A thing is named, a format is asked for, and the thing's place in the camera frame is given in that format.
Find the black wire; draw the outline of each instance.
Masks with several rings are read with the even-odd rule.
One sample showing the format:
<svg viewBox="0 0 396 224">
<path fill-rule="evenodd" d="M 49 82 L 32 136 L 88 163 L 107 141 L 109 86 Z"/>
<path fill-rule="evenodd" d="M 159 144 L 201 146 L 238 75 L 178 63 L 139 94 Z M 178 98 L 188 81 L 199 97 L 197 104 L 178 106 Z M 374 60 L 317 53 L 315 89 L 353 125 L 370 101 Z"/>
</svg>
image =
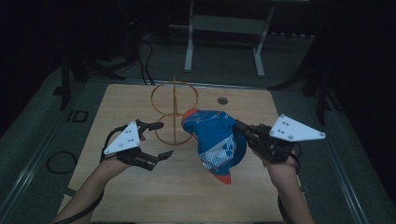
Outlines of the black wire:
<svg viewBox="0 0 396 224">
<path fill-rule="evenodd" d="M 140 58 L 140 55 L 137 55 L 137 61 L 140 63 L 140 71 L 142 73 L 142 79 L 145 82 L 145 85 L 147 85 L 148 83 L 146 82 L 145 72 L 143 70 L 143 63 L 142 63 L 142 59 Z"/>
<path fill-rule="evenodd" d="M 74 166 L 73 166 L 72 169 L 67 170 L 67 171 L 56 171 L 56 170 L 54 170 L 54 169 L 52 169 L 52 168 L 50 167 L 51 161 L 52 161 L 56 156 L 61 155 L 61 154 L 69 155 L 69 156 L 73 159 Z M 77 158 L 76 158 L 76 156 L 75 156 L 73 153 L 71 153 L 71 152 L 69 152 L 69 151 L 59 151 L 59 152 L 53 154 L 53 155 L 52 155 L 51 157 L 49 157 L 49 159 L 47 160 L 47 169 L 48 169 L 51 173 L 54 173 L 54 174 L 56 174 L 56 175 L 65 175 L 65 174 L 73 173 L 73 172 L 74 172 L 74 169 L 76 168 L 76 165 L 77 165 Z"/>
<path fill-rule="evenodd" d="M 303 148 L 301 147 L 300 143 L 298 143 L 298 142 L 296 142 L 296 145 L 299 148 L 297 158 L 300 159 L 301 154 L 303 153 Z"/>
<path fill-rule="evenodd" d="M 280 215 L 283 217 L 283 220 L 287 224 L 293 224 L 288 216 L 288 213 L 286 212 L 285 207 L 283 206 L 282 201 L 280 200 L 279 195 L 277 195 L 277 207 L 279 208 Z"/>
<path fill-rule="evenodd" d="M 106 158 L 103 158 L 103 160 L 108 160 L 108 159 L 111 159 L 111 158 L 113 158 L 113 157 L 116 157 L 117 155 L 113 155 L 113 156 L 111 156 L 111 157 L 106 157 Z"/>
<path fill-rule="evenodd" d="M 146 59 L 145 70 L 146 70 L 146 74 L 148 75 L 148 79 L 149 79 L 151 85 L 152 85 L 152 86 L 155 86 L 154 79 L 153 79 L 152 76 L 149 74 L 149 59 L 150 59 L 151 54 L 152 54 L 152 45 L 151 45 L 148 41 L 146 41 L 146 40 L 144 40 L 144 39 L 142 39 L 142 42 L 145 43 L 145 44 L 148 44 L 149 47 L 150 47 L 150 51 L 149 51 L 149 54 L 148 54 L 148 58 Z"/>
<path fill-rule="evenodd" d="M 292 157 L 297 162 L 296 174 L 298 174 L 300 172 L 300 168 L 301 168 L 300 160 L 292 152 L 290 152 L 289 156 Z"/>
<path fill-rule="evenodd" d="M 105 191 L 102 191 L 101 195 L 99 196 L 98 199 L 96 199 L 96 201 L 91 204 L 87 209 L 85 209 L 84 211 L 72 216 L 72 217 L 68 217 L 64 220 L 61 220 L 59 222 L 55 222 L 55 224 L 67 224 L 67 223 L 72 223 L 82 217 L 85 217 L 87 214 L 89 214 L 103 199 L 103 195 L 105 194 Z"/>
</svg>

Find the wooden table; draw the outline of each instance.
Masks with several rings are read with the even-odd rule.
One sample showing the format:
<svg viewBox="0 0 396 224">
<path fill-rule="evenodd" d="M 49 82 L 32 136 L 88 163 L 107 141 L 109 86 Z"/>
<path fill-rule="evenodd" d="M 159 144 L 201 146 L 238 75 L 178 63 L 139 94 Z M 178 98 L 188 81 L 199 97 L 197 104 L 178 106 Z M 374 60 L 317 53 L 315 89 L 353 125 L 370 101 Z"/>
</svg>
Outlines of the wooden table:
<svg viewBox="0 0 396 224">
<path fill-rule="evenodd" d="M 151 104 L 155 87 L 109 85 L 99 107 L 91 131 L 82 149 L 78 165 L 69 184 L 78 189 L 97 166 L 107 135 L 116 127 L 135 119 L 155 122 L 162 114 Z M 173 86 L 162 86 L 152 99 L 164 113 L 173 113 Z M 195 103 L 189 87 L 175 87 L 177 110 L 184 113 Z M 222 110 L 247 124 L 274 125 L 277 112 L 269 91 L 195 88 L 200 109 Z M 228 99 L 227 105 L 218 103 Z M 181 141 L 188 137 L 177 118 L 163 119 L 158 131 L 162 139 Z M 130 168 L 106 186 L 105 197 L 96 208 L 92 221 L 113 222 L 262 222 L 279 221 L 277 192 L 261 161 L 247 150 L 245 158 L 231 169 L 232 184 L 225 185 L 210 174 L 200 162 L 192 138 L 180 146 L 161 142 L 154 131 L 145 132 L 143 151 L 158 155 L 174 150 L 167 161 L 160 161 L 153 171 Z M 65 196 L 61 209 L 68 202 Z"/>
</svg>

